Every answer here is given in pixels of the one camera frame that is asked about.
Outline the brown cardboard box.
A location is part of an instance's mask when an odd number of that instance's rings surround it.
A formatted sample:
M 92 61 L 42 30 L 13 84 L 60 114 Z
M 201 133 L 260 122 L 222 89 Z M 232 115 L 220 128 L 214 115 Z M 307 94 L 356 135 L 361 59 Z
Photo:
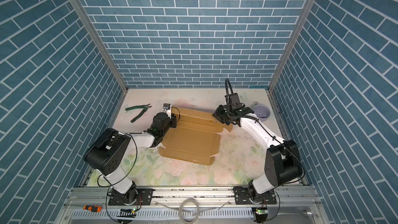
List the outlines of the brown cardboard box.
M 172 108 L 177 118 L 176 128 L 170 128 L 165 134 L 159 154 L 166 158 L 187 161 L 210 166 L 219 152 L 221 133 L 232 131 L 214 118 L 211 113 Z

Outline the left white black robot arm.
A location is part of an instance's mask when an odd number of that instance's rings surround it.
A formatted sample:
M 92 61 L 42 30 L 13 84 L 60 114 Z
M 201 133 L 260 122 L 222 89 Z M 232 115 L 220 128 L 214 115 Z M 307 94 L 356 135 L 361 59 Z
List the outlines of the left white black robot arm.
M 122 133 L 113 128 L 106 129 L 88 148 L 84 161 L 101 172 L 112 188 L 111 196 L 123 205 L 140 202 L 136 184 L 128 178 L 122 168 L 124 155 L 128 149 L 154 148 L 165 137 L 167 131 L 177 127 L 179 117 L 170 110 L 154 116 L 150 128 L 142 133 Z

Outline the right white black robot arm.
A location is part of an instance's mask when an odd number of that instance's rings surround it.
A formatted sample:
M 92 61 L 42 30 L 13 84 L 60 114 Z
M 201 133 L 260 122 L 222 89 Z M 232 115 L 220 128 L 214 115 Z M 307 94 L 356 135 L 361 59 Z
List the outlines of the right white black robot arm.
M 263 174 L 248 183 L 252 202 L 264 201 L 273 189 L 305 174 L 295 141 L 286 141 L 271 131 L 251 108 L 240 102 L 237 93 L 227 93 L 225 100 L 225 105 L 219 105 L 213 116 L 221 123 L 243 128 L 266 152 Z

